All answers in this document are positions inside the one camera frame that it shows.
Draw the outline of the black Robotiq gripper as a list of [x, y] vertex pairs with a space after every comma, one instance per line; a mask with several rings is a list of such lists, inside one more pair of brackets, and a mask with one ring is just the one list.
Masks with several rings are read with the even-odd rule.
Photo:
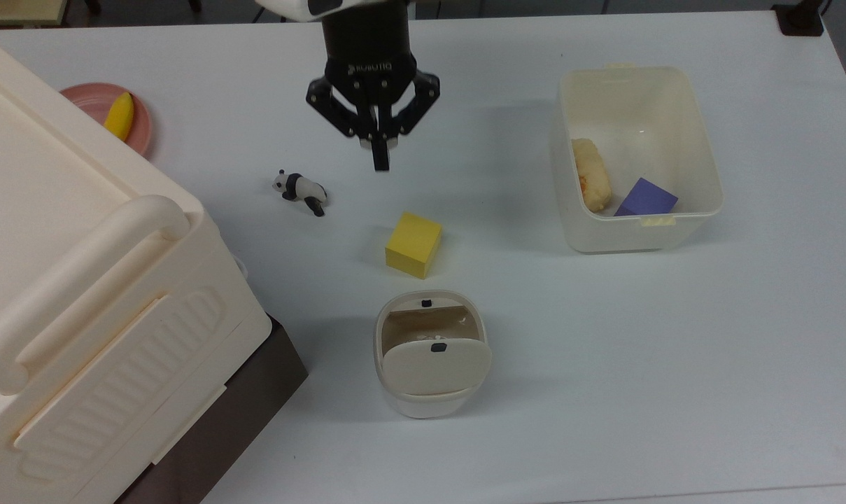
[[[339, 10], [324, 16], [321, 26], [325, 73], [310, 82], [306, 101], [340, 134], [368, 141], [374, 169], [388, 172], [388, 142], [420, 123], [441, 95], [441, 80], [418, 71], [406, 10]], [[394, 112], [409, 87], [413, 98]]]

